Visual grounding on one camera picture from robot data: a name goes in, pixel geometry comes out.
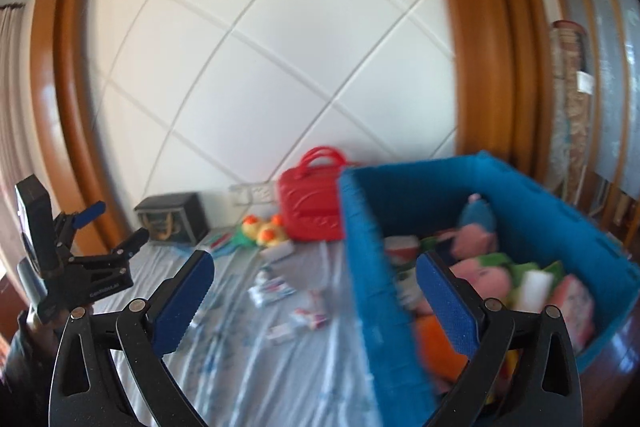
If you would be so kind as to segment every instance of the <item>plastic basket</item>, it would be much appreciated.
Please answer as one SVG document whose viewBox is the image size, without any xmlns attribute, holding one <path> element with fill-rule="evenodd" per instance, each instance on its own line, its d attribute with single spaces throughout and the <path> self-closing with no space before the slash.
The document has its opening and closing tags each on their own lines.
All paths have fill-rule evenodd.
<svg viewBox="0 0 640 427">
<path fill-rule="evenodd" d="M 500 251 L 516 263 L 561 260 L 595 301 L 596 338 L 577 357 L 583 371 L 633 308 L 640 269 L 581 214 L 488 153 L 348 169 L 340 177 L 347 259 L 369 370 L 383 424 L 421 426 L 437 407 L 399 304 L 383 247 L 388 235 L 430 235 L 454 227 L 473 192 L 498 222 Z"/>
</svg>

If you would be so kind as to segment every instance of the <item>yellow rubber duck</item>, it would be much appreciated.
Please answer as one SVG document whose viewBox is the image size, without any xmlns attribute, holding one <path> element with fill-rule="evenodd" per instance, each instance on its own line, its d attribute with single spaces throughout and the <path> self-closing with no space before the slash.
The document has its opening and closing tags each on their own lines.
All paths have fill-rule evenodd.
<svg viewBox="0 0 640 427">
<path fill-rule="evenodd" d="M 284 243 L 287 239 L 289 239 L 289 236 L 284 231 L 282 216 L 274 214 L 268 223 L 262 225 L 255 242 L 259 247 L 271 248 Z"/>
<path fill-rule="evenodd" d="M 242 233 L 244 234 L 245 237 L 251 239 L 252 241 L 255 241 L 258 237 L 258 233 L 260 232 L 260 229 L 265 224 L 266 223 L 264 222 L 263 219 L 260 219 L 259 217 L 254 216 L 254 214 L 249 214 L 242 220 L 242 225 L 240 227 L 240 230 L 242 230 Z"/>
</svg>

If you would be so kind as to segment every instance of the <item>light blue bed sheet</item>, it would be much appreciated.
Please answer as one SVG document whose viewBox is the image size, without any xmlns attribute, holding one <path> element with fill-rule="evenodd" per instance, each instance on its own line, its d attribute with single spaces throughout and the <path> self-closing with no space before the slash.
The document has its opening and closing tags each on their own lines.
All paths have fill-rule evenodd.
<svg viewBox="0 0 640 427">
<path fill-rule="evenodd" d="M 133 288 L 99 301 L 95 312 L 148 298 L 187 256 L 145 246 L 130 263 Z M 247 289 L 262 264 L 255 250 L 216 259 L 209 294 L 177 351 L 164 357 L 198 413 L 211 427 L 381 426 L 342 243 L 297 245 L 273 267 L 299 291 L 256 309 Z M 305 306 L 308 289 L 323 290 L 329 324 L 272 344 L 268 330 Z M 139 420 L 155 425 L 122 353 L 114 352 L 114 361 Z"/>
</svg>

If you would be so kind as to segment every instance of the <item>black box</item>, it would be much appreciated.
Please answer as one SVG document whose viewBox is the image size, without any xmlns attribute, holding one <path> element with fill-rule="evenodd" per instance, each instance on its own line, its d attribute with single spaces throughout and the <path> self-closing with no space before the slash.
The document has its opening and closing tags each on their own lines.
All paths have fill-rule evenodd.
<svg viewBox="0 0 640 427">
<path fill-rule="evenodd" d="M 149 196 L 134 210 L 152 243 L 195 247 L 209 232 L 196 192 Z"/>
</svg>

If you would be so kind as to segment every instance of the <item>person's hand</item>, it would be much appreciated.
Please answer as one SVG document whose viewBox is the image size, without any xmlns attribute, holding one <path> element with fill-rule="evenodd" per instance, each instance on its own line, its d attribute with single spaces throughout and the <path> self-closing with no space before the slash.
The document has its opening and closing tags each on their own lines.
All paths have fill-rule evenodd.
<svg viewBox="0 0 640 427">
<path fill-rule="evenodd" d="M 92 305 L 85 306 L 84 309 L 89 314 L 94 312 Z M 60 310 L 57 316 L 53 317 L 47 324 L 43 324 L 38 318 L 35 308 L 33 306 L 29 308 L 29 314 L 27 315 L 29 336 L 31 340 L 52 359 L 56 358 L 60 344 L 54 330 L 64 326 L 68 316 L 69 312 L 67 310 Z"/>
</svg>

